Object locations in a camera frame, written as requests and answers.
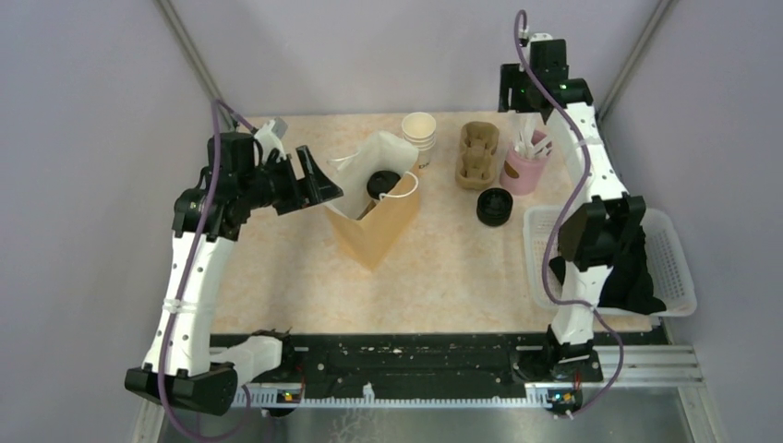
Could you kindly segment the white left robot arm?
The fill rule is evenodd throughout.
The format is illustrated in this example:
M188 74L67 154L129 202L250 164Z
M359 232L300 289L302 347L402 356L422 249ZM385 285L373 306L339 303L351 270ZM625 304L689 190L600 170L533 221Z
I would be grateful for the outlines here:
M265 373L285 381L296 358L286 336L264 331L218 353L211 326L225 266L253 210L278 215L339 198L343 191L316 164L308 146L296 149L303 177L283 148L280 117L248 132L211 137L208 163L196 185L174 204L172 263L162 313L142 364L125 375L126 390L171 407L225 414L236 393Z

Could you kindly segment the black plastic cup lid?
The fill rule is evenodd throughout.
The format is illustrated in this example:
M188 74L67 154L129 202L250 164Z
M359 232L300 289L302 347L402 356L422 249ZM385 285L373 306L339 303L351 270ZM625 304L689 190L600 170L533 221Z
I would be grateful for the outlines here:
M390 193L400 180L401 176L394 171L377 171L367 180L367 194L372 199L380 200L381 195Z

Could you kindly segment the brown paper bag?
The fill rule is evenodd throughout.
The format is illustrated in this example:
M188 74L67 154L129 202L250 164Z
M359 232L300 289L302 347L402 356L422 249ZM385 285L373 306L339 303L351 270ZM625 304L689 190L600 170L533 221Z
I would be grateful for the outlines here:
M359 143L356 151L328 159L335 168L332 180L343 196L325 205L337 245L366 269L375 269L416 218L421 206L421 182L417 174L418 150L388 131L376 131ZM366 190L377 171L394 171L401 180L380 200Z

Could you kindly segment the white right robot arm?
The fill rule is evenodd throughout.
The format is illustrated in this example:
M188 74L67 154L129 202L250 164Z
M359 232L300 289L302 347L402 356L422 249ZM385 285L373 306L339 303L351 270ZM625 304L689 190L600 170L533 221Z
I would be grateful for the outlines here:
M615 263L637 236L646 205L631 196L613 171L596 128L590 89L582 78L570 78L566 42L551 37L517 35L517 65L501 68L502 112L538 113L574 181L548 238L541 267L546 295L551 254L564 264L558 310L548 326L541 355L544 373L565 380L579 362L590 359L594 316Z

